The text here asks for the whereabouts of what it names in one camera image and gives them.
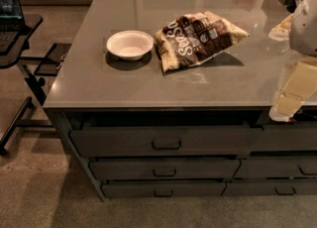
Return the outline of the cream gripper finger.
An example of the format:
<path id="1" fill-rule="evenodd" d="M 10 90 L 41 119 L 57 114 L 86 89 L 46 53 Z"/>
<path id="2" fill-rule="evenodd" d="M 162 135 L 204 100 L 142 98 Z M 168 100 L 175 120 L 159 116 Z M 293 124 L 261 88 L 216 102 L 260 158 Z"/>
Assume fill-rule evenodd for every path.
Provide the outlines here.
<path id="1" fill-rule="evenodd" d="M 289 39 L 289 30 L 292 21 L 292 14 L 284 18 L 277 26 L 271 29 L 268 34 L 270 39 L 276 41 L 287 41 Z"/>
<path id="2" fill-rule="evenodd" d="M 277 122 L 288 121 L 316 91 L 317 58 L 303 57 L 280 75 L 269 117 Z"/>

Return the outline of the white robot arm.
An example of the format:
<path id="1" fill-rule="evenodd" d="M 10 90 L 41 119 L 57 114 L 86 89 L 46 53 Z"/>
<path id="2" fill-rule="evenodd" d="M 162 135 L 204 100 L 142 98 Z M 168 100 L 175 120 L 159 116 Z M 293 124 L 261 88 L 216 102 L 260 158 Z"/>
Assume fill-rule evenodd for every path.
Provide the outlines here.
<path id="1" fill-rule="evenodd" d="M 281 72 L 269 117 L 287 122 L 317 90 L 317 0 L 297 0 L 293 14 L 271 30 L 271 39 L 289 39 L 299 61 Z"/>

